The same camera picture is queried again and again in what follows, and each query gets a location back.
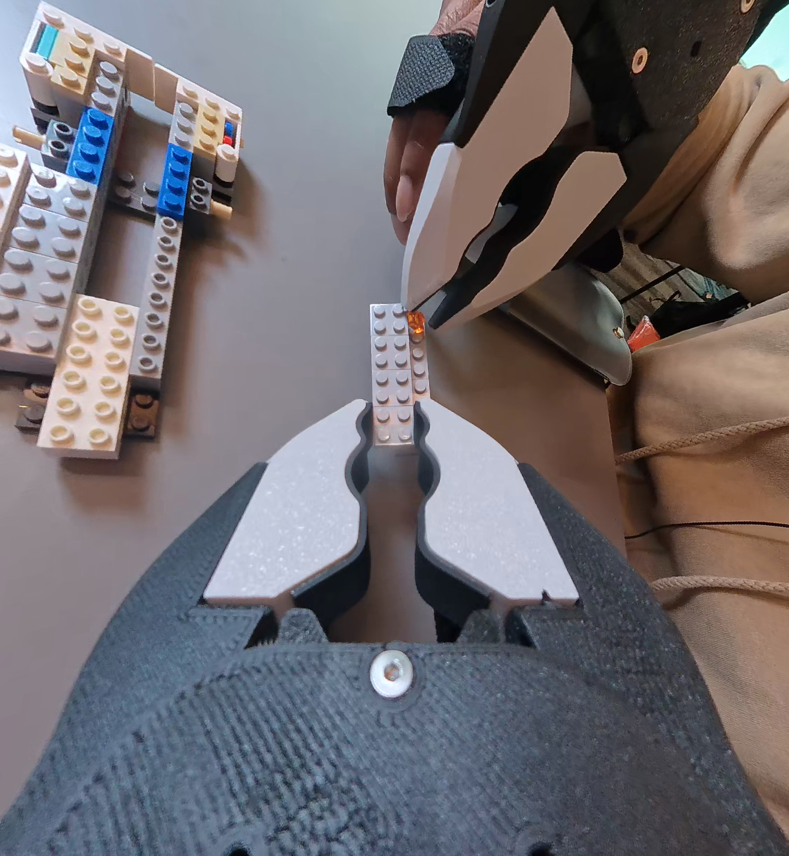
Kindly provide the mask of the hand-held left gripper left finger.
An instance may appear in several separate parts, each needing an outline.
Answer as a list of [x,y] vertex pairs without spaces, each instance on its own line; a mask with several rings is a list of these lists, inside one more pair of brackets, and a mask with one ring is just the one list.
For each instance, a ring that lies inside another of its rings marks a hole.
[[357,399],[267,463],[204,590],[209,605],[294,607],[334,619],[368,587],[367,453],[371,407]]

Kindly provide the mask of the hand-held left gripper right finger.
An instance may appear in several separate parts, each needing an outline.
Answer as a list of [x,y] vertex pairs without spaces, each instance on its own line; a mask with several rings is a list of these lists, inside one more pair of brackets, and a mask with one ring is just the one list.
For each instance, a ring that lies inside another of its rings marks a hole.
[[578,590],[513,456],[436,401],[415,415],[422,597],[435,610],[574,605]]

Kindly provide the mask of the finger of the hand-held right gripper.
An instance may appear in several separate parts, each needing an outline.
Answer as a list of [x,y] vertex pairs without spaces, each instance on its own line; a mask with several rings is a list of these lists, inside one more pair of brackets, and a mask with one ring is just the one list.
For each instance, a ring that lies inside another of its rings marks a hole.
[[521,170],[512,219],[489,238],[477,262],[445,286],[430,327],[481,316],[548,274],[622,187],[626,176],[612,152],[560,151]]
[[572,43],[554,7],[492,7],[464,98],[435,149],[405,250],[401,301],[424,304],[477,262],[517,211],[521,170],[560,151],[571,123]]

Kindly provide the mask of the grey lego plate assembly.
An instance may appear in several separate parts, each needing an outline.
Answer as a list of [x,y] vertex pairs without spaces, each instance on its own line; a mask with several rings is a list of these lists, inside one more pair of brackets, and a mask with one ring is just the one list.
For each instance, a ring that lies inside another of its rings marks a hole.
[[410,335],[399,303],[369,307],[374,444],[410,445],[414,405],[430,397],[427,338]]

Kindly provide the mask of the person's right forearm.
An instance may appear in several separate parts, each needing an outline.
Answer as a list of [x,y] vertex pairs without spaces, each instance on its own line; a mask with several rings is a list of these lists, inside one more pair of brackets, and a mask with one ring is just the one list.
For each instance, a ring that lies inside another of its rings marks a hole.
[[789,291],[789,79],[731,69],[622,228],[753,303]]

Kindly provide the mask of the white grey blue lego build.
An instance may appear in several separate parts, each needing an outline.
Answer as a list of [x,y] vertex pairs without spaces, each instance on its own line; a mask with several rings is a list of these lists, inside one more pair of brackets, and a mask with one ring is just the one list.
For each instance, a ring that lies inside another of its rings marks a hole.
[[[243,113],[45,2],[19,61],[41,161],[0,142],[0,371],[40,449],[113,461],[154,435],[184,219],[231,218]],[[86,294],[107,202],[152,226],[138,305]]]

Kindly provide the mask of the person's right hand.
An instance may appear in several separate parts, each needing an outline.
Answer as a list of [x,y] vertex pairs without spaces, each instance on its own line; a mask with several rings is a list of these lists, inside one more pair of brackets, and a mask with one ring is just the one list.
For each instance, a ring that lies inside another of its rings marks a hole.
[[[430,35],[459,33],[474,38],[484,1],[445,1]],[[419,106],[394,117],[383,169],[386,205],[392,227],[405,245],[428,166],[436,145],[451,120],[451,111]]]

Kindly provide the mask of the person's beige hoodie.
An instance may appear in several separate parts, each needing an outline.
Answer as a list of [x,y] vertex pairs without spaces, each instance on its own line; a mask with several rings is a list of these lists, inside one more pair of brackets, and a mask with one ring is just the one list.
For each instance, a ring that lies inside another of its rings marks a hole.
[[[789,416],[789,292],[651,345],[610,393],[614,450]],[[789,427],[620,465],[632,566],[651,583],[712,575],[789,583]],[[789,839],[789,598],[661,593],[729,739]]]

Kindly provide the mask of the beige hoodie drawstring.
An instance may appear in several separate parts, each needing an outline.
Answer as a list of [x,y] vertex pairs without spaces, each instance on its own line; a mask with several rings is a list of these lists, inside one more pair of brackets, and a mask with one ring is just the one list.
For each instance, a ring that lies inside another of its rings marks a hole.
[[680,593],[697,590],[725,590],[769,594],[789,598],[789,583],[712,575],[666,577],[650,583],[654,593]]
[[639,461],[652,456],[666,454],[669,452],[687,449],[701,444],[710,444],[723,439],[746,437],[764,432],[777,431],[789,427],[789,416],[779,417],[771,420],[756,420],[742,424],[724,426],[707,432],[699,432],[689,436],[682,436],[659,444],[650,444],[638,449],[615,455],[614,464],[624,465]]

